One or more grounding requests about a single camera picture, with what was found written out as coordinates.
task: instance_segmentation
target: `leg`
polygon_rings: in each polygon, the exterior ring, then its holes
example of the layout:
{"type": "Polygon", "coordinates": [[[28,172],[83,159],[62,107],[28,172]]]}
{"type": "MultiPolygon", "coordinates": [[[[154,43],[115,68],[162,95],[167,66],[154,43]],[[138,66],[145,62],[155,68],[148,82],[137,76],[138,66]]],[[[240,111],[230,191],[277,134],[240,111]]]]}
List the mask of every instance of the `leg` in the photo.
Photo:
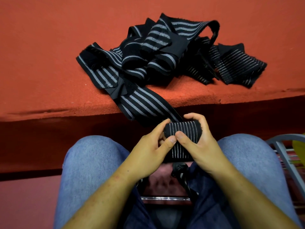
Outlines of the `leg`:
{"type": "MultiPolygon", "coordinates": [[[[235,134],[218,141],[230,162],[277,207],[301,226],[289,195],[280,162],[262,139],[235,134]]],[[[215,181],[196,164],[191,167],[190,186],[199,194],[189,228],[240,228],[215,181]]]]}
{"type": "MultiPolygon", "coordinates": [[[[102,136],[80,139],[66,154],[55,212],[54,229],[60,229],[126,159],[129,152],[102,136]]],[[[136,188],[128,199],[119,225],[154,228],[136,188]]]]}

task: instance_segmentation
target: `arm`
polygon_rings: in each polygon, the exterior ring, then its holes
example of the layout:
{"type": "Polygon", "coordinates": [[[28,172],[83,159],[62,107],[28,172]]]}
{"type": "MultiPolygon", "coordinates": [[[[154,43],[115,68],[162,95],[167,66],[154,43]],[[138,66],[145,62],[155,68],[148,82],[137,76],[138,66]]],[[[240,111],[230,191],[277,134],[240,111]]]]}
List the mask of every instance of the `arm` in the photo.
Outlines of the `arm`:
{"type": "Polygon", "coordinates": [[[175,134],[177,140],[198,166],[215,179],[242,228],[299,228],[230,163],[213,138],[204,116],[189,113],[184,117],[200,122],[202,136],[195,144],[178,131],[175,134]]]}
{"type": "Polygon", "coordinates": [[[143,136],[127,159],[102,184],[63,227],[64,229],[116,228],[124,205],[140,179],[155,172],[176,142],[171,136],[158,147],[158,140],[170,120],[143,136]]]}

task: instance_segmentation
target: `orange carpet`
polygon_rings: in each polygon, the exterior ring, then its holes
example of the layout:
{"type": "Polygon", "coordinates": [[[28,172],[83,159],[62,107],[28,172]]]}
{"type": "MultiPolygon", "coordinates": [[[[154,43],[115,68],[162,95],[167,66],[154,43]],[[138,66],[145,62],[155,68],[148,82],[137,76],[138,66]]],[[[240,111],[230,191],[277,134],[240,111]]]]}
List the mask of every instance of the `orange carpet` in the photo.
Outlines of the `orange carpet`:
{"type": "MultiPolygon", "coordinates": [[[[220,23],[216,43],[243,42],[247,54],[268,63],[251,89],[221,81],[205,86],[185,76],[174,78],[167,87],[149,86],[173,107],[305,95],[304,7],[305,0],[1,0],[0,130],[5,133],[0,139],[4,148],[0,172],[60,168],[67,147],[78,136],[97,131],[95,126],[86,133],[75,132],[72,126],[65,132],[61,123],[67,120],[61,117],[105,115],[105,123],[109,115],[119,113],[75,57],[92,42],[107,50],[118,46],[129,26],[143,24],[147,17],[156,21],[162,12],[193,21],[216,19],[220,23]],[[37,126],[37,119],[54,117],[37,126]],[[23,120],[36,123],[14,124],[23,120]]],[[[210,31],[201,35],[210,36],[210,31]]],[[[106,123],[106,128],[116,125],[106,123]]]]}

